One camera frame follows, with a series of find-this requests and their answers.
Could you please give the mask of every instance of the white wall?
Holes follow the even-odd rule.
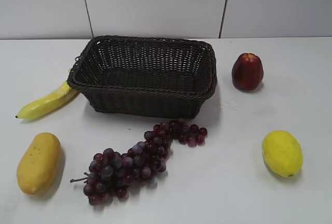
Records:
[[[87,0],[95,36],[216,38],[225,0]],[[332,36],[332,0],[228,0],[222,37]],[[91,38],[85,0],[0,0],[0,39]]]
[[[87,0],[98,35],[219,36],[225,0]]]
[[[91,37],[84,0],[0,0],[0,39]]]
[[[332,0],[228,0],[222,37],[332,36]]]

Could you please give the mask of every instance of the grape stem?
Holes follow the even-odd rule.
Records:
[[[83,180],[87,180],[88,178],[87,177],[84,177],[84,178],[81,178],[81,179],[72,179],[71,180],[71,183],[74,183],[74,182],[76,182],[76,181],[83,181]]]

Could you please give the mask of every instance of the table surface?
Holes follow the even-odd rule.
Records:
[[[20,108],[57,88],[88,40],[2,40],[0,78],[0,223],[332,223],[332,38],[206,39],[217,58],[218,86],[193,121],[208,128],[206,145],[177,142],[156,187],[131,191],[124,202],[88,205],[83,176],[93,154],[125,152],[157,118],[101,114],[83,95],[36,121],[15,119]],[[239,54],[259,55],[260,90],[244,93],[231,82]],[[299,175],[280,178],[263,162],[261,142],[276,129],[302,145]],[[54,133],[64,156],[42,197],[23,194],[17,165],[34,136]]]

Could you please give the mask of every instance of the basket rim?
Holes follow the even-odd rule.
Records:
[[[210,59],[211,59],[211,69],[212,69],[212,78],[209,86],[204,91],[200,92],[184,92],[184,91],[175,91],[167,89],[153,89],[153,88],[133,88],[133,87],[123,87],[123,86],[106,86],[106,85],[91,85],[82,83],[76,80],[76,73],[79,71],[84,59],[87,57],[87,53],[90,51],[92,46],[98,43],[101,40],[105,39],[116,39],[124,41],[144,41],[149,43],[154,43],[155,41],[162,41],[165,44],[175,43],[176,41],[182,44],[196,44],[202,46],[205,49],[209,50]],[[162,96],[162,97],[171,97],[177,99],[191,99],[191,100],[206,100],[210,98],[215,91],[217,85],[217,76],[216,76],[216,59],[212,46],[204,41],[197,40],[188,40],[188,39],[178,39],[178,38],[161,38],[161,37],[130,37],[130,36],[98,36],[91,39],[86,45],[85,49],[82,51],[80,56],[75,58],[75,64],[73,65],[67,83],[70,87],[77,89],[84,93],[85,91],[91,92],[104,92],[104,93],[114,93],[114,94],[128,94],[128,95],[146,95],[146,96]]]

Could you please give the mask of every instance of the grape bunch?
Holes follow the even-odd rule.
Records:
[[[181,144],[193,147],[203,145],[208,132],[193,124],[190,127],[183,119],[162,122],[144,133],[145,141],[140,141],[127,153],[120,154],[107,148],[103,153],[93,156],[87,177],[72,179],[84,180],[83,193],[92,206],[106,204],[113,197],[123,199],[127,196],[128,187],[137,183],[152,184],[157,173],[166,170],[173,139]]]

